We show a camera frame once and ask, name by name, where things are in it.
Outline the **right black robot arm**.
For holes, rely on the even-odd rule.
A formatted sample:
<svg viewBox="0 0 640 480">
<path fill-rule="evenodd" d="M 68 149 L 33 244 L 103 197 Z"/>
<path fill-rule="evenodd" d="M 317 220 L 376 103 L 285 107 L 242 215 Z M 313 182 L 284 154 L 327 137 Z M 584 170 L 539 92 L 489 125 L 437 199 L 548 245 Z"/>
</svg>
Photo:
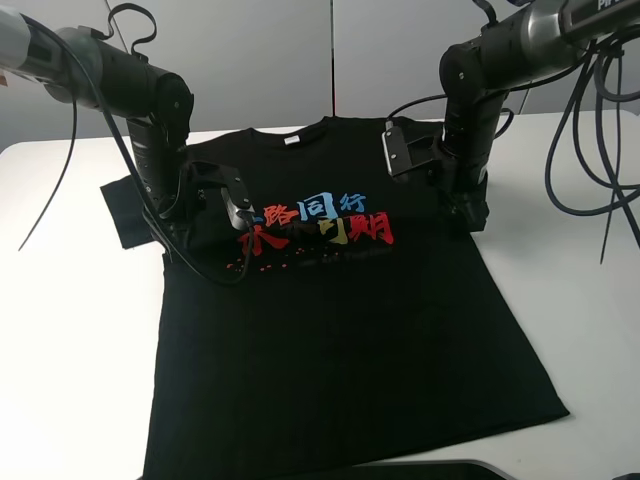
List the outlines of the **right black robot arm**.
<svg viewBox="0 0 640 480">
<path fill-rule="evenodd" d="M 468 231 L 486 226 L 486 168 L 509 92 L 576 66 L 591 41 L 638 19 L 636 1 L 532 1 L 448 48 L 439 66 L 447 102 L 436 150 Z"/>
</svg>

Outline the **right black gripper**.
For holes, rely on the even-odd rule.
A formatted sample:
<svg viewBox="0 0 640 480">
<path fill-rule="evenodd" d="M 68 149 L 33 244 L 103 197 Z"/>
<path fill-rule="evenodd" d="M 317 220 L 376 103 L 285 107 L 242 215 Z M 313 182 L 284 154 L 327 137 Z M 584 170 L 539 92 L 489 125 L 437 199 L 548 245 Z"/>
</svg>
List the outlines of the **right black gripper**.
<svg viewBox="0 0 640 480">
<path fill-rule="evenodd" d="M 456 156 L 443 144 L 435 144 L 432 153 L 429 180 L 439 190 L 445 212 L 459 229 L 483 231 L 489 216 L 486 164 L 474 163 L 474 157 Z"/>
</svg>

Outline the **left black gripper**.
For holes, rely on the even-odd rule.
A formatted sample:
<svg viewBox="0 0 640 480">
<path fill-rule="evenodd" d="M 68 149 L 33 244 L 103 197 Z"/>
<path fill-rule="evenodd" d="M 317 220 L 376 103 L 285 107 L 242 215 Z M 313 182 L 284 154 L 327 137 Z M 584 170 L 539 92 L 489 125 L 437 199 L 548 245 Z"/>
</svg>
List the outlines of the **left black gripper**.
<svg viewBox="0 0 640 480">
<path fill-rule="evenodd" d="M 144 209 L 156 234 L 186 263 L 195 261 L 192 246 L 202 248 L 214 229 L 204 218 L 220 210 L 235 226 L 235 168 L 209 160 L 181 159 L 143 162 L 143 187 L 151 203 Z"/>
</svg>

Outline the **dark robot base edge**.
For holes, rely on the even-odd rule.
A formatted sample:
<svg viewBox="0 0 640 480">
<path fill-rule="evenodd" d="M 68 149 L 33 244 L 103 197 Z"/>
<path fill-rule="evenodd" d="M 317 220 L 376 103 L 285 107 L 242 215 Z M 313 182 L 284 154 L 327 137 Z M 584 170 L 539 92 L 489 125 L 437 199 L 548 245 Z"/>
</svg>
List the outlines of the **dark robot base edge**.
<svg viewBox="0 0 640 480">
<path fill-rule="evenodd" d="M 490 464 L 473 460 L 384 463 L 354 466 L 318 474 L 330 480 L 502 480 L 513 476 Z"/>
</svg>

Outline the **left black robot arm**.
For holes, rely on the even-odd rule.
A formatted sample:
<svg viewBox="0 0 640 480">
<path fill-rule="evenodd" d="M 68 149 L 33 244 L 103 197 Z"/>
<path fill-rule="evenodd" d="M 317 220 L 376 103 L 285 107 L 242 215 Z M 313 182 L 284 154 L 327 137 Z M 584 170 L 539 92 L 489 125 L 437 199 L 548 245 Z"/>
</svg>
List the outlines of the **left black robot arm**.
<svg viewBox="0 0 640 480">
<path fill-rule="evenodd" d="M 220 192 L 237 220 L 249 206 L 243 181 L 211 142 L 188 144 L 194 96 L 184 79 L 137 49 L 108 44 L 113 34 L 84 26 L 52 31 L 3 7 L 1 67 L 60 103 L 101 113 L 129 170 L 102 188 L 122 246 L 157 240 L 194 267 L 188 248 L 204 193 Z"/>
</svg>

